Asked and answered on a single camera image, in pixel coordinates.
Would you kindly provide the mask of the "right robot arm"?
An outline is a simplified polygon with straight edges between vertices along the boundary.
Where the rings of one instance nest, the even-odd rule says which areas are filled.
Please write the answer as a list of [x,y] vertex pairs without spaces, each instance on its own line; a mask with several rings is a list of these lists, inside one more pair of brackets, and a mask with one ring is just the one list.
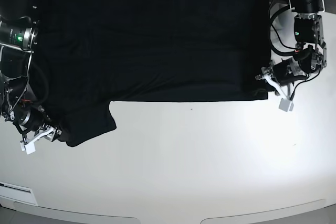
[[36,10],[37,0],[1,0],[1,116],[22,136],[20,147],[26,154],[35,152],[40,139],[52,142],[62,134],[43,107],[49,83],[33,62]]

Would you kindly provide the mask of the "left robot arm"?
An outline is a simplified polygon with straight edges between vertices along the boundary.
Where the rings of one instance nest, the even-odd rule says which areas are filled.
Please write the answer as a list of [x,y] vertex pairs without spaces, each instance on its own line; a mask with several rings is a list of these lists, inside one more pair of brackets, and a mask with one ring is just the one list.
[[280,0],[286,5],[272,14],[268,31],[275,30],[274,21],[286,11],[295,13],[293,33],[296,44],[288,51],[280,51],[274,45],[271,50],[283,59],[270,62],[261,69],[256,80],[264,80],[281,97],[279,109],[292,111],[296,89],[299,85],[316,78],[327,66],[327,46],[323,35],[321,12],[324,0]]

